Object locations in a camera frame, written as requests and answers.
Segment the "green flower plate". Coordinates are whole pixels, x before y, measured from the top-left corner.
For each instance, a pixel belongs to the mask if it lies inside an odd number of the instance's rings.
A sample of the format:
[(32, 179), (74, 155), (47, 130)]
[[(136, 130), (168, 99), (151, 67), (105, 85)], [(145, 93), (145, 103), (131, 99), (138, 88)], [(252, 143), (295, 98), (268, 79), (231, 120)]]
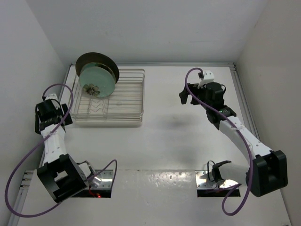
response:
[(107, 97), (115, 90), (113, 76), (97, 66), (85, 69), (79, 76), (79, 83), (84, 92), (96, 98)]
[(118, 81), (115, 73), (113, 72), (113, 70), (110, 67), (108, 67), (104, 64), (101, 64), (101, 63), (97, 63), (97, 62), (91, 62), (91, 63), (88, 63), (88, 64), (84, 65), (83, 68), (80, 71), (80, 74), (82, 75), (84, 71), (86, 71), (87, 69), (92, 68), (92, 67), (103, 68), (104, 70), (106, 70), (107, 72), (109, 72), (112, 75), (115, 82)]

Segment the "brown ceramic plate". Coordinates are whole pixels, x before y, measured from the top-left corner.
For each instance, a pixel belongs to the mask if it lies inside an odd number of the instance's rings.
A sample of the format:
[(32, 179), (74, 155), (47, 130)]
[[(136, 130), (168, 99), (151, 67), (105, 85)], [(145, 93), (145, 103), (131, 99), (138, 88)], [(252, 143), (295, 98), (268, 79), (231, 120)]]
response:
[(97, 52), (85, 53), (77, 59), (75, 64), (75, 70), (78, 77), (80, 77), (80, 71), (83, 68), (83, 66), (91, 62), (101, 63), (110, 67), (115, 73), (117, 79), (119, 80), (119, 69), (116, 63), (110, 57)]

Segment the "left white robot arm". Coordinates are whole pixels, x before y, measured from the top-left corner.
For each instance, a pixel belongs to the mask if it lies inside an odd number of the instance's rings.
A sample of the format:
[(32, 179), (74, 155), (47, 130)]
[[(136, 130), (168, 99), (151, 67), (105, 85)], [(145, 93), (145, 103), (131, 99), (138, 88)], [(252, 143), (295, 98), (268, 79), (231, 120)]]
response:
[(55, 94), (36, 104), (35, 132), (44, 141), (44, 159), (37, 176), (56, 203), (75, 196), (89, 186), (88, 178), (95, 173), (88, 161), (76, 163), (65, 147), (65, 126), (72, 124), (66, 104)]

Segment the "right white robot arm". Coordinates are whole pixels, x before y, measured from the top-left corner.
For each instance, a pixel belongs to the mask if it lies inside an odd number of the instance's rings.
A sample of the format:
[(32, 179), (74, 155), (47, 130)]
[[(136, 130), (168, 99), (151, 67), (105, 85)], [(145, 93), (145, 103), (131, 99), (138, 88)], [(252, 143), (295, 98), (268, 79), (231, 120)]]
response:
[(202, 87), (198, 84), (185, 84), (179, 94), (181, 104), (186, 104), (192, 96), (192, 105), (201, 105), (211, 124), (226, 135), (240, 150), (249, 163), (247, 169), (241, 169), (225, 160), (215, 163), (212, 168), (212, 179), (219, 182), (232, 179), (250, 186), (251, 193), (261, 197), (288, 185), (287, 158), (281, 150), (273, 151), (259, 141), (240, 121), (237, 114), (224, 103), (225, 86), (210, 82)]

